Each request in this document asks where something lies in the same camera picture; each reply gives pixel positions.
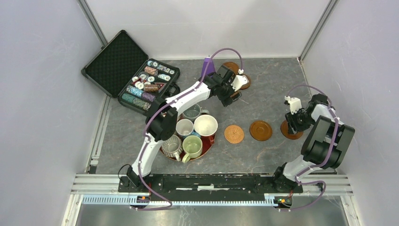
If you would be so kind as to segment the woven rattan coaster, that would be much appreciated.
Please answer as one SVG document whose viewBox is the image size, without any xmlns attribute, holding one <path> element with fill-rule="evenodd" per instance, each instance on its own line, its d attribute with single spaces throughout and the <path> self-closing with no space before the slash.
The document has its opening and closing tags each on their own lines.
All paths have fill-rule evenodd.
<svg viewBox="0 0 399 226">
<path fill-rule="evenodd" d="M 244 130 L 238 125 L 229 125 L 224 131 L 224 137 L 231 144 L 238 144 L 245 137 Z"/>
</svg>

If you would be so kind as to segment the black poker chip case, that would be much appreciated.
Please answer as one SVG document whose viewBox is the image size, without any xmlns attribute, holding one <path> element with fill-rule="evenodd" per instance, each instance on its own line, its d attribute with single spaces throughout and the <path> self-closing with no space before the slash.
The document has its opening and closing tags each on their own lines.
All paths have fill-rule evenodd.
<svg viewBox="0 0 399 226">
<path fill-rule="evenodd" d="M 149 58 L 125 31 L 115 37 L 81 70 L 106 95 L 145 115 L 156 97 L 180 93 L 178 67 Z"/>
</svg>

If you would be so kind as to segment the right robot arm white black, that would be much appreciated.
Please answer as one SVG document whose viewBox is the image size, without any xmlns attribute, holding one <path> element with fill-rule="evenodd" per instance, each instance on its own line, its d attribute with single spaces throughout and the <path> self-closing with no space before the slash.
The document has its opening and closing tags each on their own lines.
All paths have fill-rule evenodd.
<svg viewBox="0 0 399 226">
<path fill-rule="evenodd" d="M 324 94 L 313 95 L 306 108 L 296 97 L 285 96 L 287 133 L 297 135 L 311 129 L 300 155 L 278 167 L 272 177 L 277 192 L 292 191 L 303 176 L 316 170 L 336 169 L 341 165 L 355 135 L 355 129 L 336 115 Z"/>
</svg>

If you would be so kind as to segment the grey green mug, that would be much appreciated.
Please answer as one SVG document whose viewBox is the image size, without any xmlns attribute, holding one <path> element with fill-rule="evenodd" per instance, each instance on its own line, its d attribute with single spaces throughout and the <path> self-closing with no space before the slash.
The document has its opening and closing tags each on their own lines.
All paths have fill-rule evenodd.
<svg viewBox="0 0 399 226">
<path fill-rule="evenodd" d="M 182 113 L 182 118 L 194 122 L 199 116 L 203 114 L 209 114 L 209 110 L 203 109 L 199 104 L 194 104 Z"/>
</svg>

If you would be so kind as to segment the red round tray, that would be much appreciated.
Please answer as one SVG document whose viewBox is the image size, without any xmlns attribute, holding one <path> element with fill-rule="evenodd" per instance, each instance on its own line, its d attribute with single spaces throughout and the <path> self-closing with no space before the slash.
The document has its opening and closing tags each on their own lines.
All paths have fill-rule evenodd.
<svg viewBox="0 0 399 226">
<path fill-rule="evenodd" d="M 215 143 L 215 134 L 213 134 L 209 137 L 201 137 L 201 141 L 203 144 L 202 152 L 201 152 L 201 154 L 198 154 L 198 156 L 195 158 L 193 158 L 193 157 L 188 158 L 188 154 L 183 150 L 183 147 L 182 147 L 182 144 L 183 144 L 182 139 L 178 138 L 178 140 L 180 140 L 181 145 L 179 146 L 179 148 L 176 148 L 176 151 L 174 151 L 174 152 L 164 151 L 162 149 L 162 147 L 163 146 L 166 147 L 167 142 L 165 142 L 162 144 L 161 148 L 159 149 L 159 152 L 171 160 L 187 163 L 189 161 L 193 161 L 193 160 L 201 158 L 203 155 L 205 155 L 210 150 L 212 145 Z"/>
</svg>

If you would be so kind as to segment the white bowl cup red outside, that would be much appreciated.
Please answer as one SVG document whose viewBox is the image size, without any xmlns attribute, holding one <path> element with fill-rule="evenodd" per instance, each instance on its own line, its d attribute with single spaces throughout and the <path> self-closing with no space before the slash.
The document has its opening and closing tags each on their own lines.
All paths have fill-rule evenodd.
<svg viewBox="0 0 399 226">
<path fill-rule="evenodd" d="M 211 115 L 201 115 L 194 121 L 194 130 L 202 137 L 210 137 L 214 135 L 217 129 L 218 122 Z"/>
</svg>

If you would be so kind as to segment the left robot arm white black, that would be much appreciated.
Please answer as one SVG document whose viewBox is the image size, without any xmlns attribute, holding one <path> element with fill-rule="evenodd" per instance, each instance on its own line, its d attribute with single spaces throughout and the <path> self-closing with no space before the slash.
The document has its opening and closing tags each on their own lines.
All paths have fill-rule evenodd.
<svg viewBox="0 0 399 226">
<path fill-rule="evenodd" d="M 144 128 L 144 142 L 139 156 L 127 170 L 130 186 L 137 192 L 148 186 L 147 175 L 161 145 L 175 133 L 178 117 L 201 101 L 216 96 L 223 106 L 232 104 L 240 97 L 239 90 L 248 83 L 244 70 L 235 73 L 222 65 L 215 73 L 202 75 L 197 82 L 181 93 L 166 99 L 153 101 Z"/>
</svg>

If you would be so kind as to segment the brown wooden coaster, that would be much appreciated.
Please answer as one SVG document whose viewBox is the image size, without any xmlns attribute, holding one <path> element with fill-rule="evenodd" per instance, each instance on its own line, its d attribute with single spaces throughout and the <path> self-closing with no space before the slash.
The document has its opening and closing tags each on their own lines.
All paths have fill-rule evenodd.
<svg viewBox="0 0 399 226">
<path fill-rule="evenodd" d="M 241 97 L 241 92 L 238 90 L 238 91 L 236 91 L 236 92 L 234 92 L 231 96 L 230 96 L 230 98 L 232 99 L 232 101 L 234 102 L 234 101 L 236 101 L 238 98 L 240 98 Z"/>
<path fill-rule="evenodd" d="M 265 121 L 255 121 L 250 125 L 250 135 L 258 141 L 266 141 L 272 136 L 272 127 Z"/>
<path fill-rule="evenodd" d="M 225 62 L 225 63 L 223 63 L 223 65 L 226 66 L 227 68 L 229 68 L 230 70 L 232 70 L 235 75 L 238 74 L 238 70 L 239 70 L 238 64 L 236 64 L 234 62 Z"/>
<path fill-rule="evenodd" d="M 283 136 L 285 136 L 286 138 L 291 139 L 291 140 L 297 140 L 303 135 L 303 131 L 297 132 L 295 134 L 289 134 L 288 129 L 289 129 L 288 122 L 286 120 L 284 120 L 282 122 L 282 124 L 280 125 L 280 131 Z"/>
<path fill-rule="evenodd" d="M 242 85 L 240 89 L 241 89 L 241 90 L 245 90 L 245 89 L 248 89 L 248 88 L 250 87 L 250 85 L 251 85 L 251 79 L 250 79 L 249 76 L 247 76 L 247 75 L 245 75 L 245 74 L 243 74 L 242 76 L 246 79 L 247 83 L 245 83 L 244 85 Z"/>
</svg>

